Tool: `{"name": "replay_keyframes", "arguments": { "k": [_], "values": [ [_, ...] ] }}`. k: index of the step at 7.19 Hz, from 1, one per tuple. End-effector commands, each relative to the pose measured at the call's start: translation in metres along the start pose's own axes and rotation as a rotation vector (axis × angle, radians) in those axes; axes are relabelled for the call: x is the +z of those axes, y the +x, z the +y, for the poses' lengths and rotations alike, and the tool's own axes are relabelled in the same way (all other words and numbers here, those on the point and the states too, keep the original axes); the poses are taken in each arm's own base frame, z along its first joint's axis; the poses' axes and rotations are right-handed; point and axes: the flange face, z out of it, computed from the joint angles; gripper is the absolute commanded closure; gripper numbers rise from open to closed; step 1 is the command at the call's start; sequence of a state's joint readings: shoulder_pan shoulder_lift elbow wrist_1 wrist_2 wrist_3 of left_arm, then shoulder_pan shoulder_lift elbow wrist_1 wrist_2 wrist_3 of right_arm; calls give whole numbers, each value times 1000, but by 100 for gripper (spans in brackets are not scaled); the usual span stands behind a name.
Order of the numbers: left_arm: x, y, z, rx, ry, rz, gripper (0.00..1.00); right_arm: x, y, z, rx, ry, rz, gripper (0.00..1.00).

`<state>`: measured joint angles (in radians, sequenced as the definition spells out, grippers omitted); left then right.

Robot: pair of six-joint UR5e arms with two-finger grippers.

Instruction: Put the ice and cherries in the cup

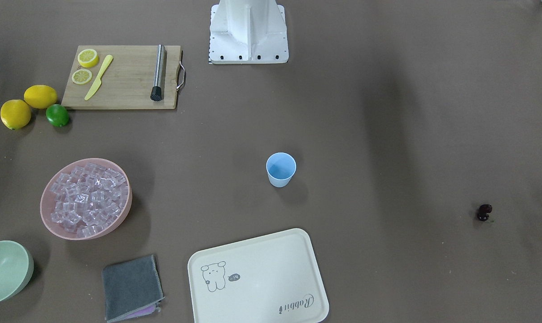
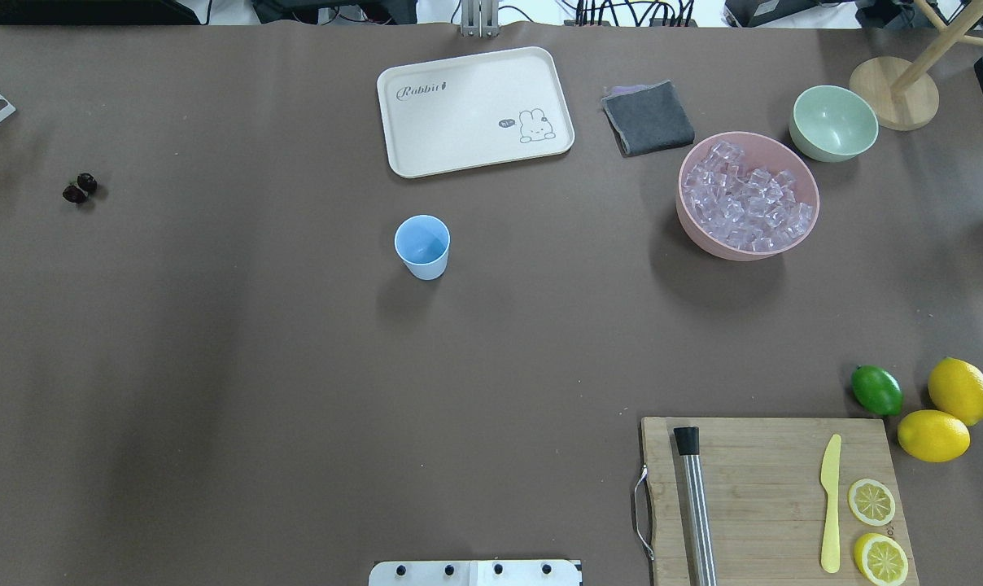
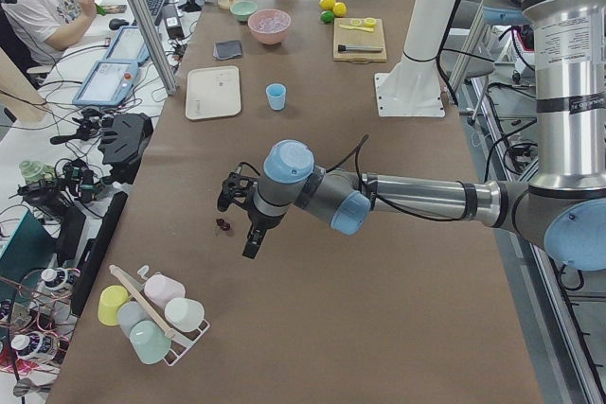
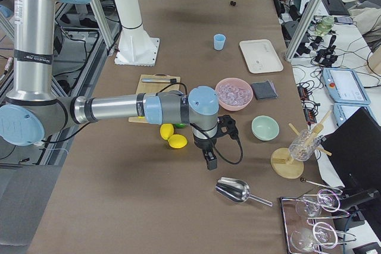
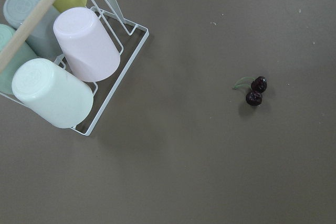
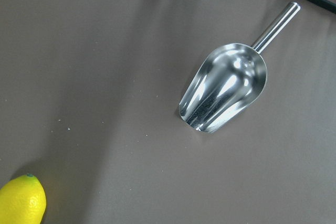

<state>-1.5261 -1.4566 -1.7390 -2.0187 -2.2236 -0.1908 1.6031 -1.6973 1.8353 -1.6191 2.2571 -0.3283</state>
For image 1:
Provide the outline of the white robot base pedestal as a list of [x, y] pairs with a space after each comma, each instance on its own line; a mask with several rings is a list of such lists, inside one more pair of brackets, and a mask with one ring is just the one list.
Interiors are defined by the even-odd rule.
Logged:
[[289, 61], [285, 9], [275, 0], [220, 0], [210, 13], [209, 63]]

